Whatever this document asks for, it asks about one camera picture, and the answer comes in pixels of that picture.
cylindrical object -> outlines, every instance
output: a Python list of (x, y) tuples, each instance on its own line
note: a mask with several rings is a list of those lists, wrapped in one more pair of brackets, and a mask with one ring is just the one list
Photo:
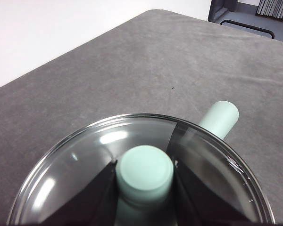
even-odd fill
[(173, 164), (169, 156), (154, 146), (140, 145), (127, 151), (116, 166), (122, 197), (138, 206), (163, 202), (170, 191)]
[(223, 139), (239, 118), (237, 107), (228, 101), (214, 103), (199, 125)]

gray felt surface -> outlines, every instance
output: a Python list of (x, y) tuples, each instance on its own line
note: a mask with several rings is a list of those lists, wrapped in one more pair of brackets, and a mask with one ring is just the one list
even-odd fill
[(225, 141), (283, 222), (283, 42), (151, 10), (0, 88), (0, 223), (34, 164), (76, 129), (123, 113), (198, 122), (218, 100), (238, 106)]

black plastic piece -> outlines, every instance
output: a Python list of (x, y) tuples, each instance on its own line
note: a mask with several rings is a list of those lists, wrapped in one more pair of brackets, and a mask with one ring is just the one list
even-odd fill
[(237, 26), (250, 28), (250, 29), (253, 29), (253, 30), (256, 30), (256, 31), (259, 31), (259, 32), (268, 33), (272, 36), (272, 39), (275, 39), (275, 34), (272, 31), (261, 28), (261, 27), (255, 27), (255, 26), (252, 26), (252, 25), (249, 25), (249, 24), (243, 24), (243, 23), (233, 21), (233, 20), (224, 20), (220, 24), (222, 25), (223, 23), (234, 24), (234, 25), (237, 25)]
[(109, 163), (80, 193), (39, 225), (113, 226), (118, 197), (115, 166)]

floor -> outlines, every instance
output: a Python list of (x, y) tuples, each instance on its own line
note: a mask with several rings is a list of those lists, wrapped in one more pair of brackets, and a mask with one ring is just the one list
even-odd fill
[[(215, 23), (221, 23), (223, 20), (234, 20), (244, 24), (250, 24), (256, 27), (265, 28), (271, 30), (275, 34), (275, 39), (283, 41), (283, 22), (273, 19), (271, 17), (256, 16), (257, 6), (238, 3), (237, 10), (235, 12), (227, 11), (220, 18), (218, 18)], [(270, 34), (263, 32), (258, 32), (249, 28), (240, 27), (233, 24), (224, 23), (224, 26), (235, 27), (241, 30), (246, 30), (251, 33), (256, 33), (262, 36), (271, 37)]]

curtain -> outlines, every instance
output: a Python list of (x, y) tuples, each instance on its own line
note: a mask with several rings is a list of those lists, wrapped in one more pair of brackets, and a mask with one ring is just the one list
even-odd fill
[(260, 0), (256, 14), (283, 20), (283, 0)]

